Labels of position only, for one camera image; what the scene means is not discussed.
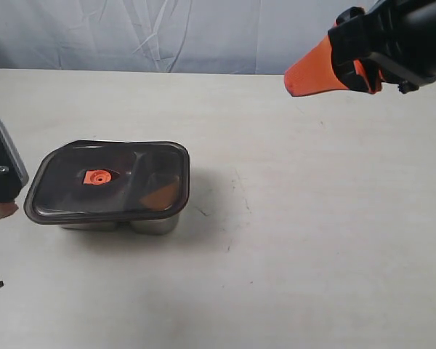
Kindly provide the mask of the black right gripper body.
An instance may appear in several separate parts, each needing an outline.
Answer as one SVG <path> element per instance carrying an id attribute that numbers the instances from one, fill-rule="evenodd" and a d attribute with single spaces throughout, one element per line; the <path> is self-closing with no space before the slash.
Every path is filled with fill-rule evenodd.
<path id="1" fill-rule="evenodd" d="M 334 73 L 351 90 L 355 60 L 375 62 L 382 83 L 397 85 L 403 94 L 436 81 L 436 1 L 350 7 L 337 17 L 328 38 Z"/>

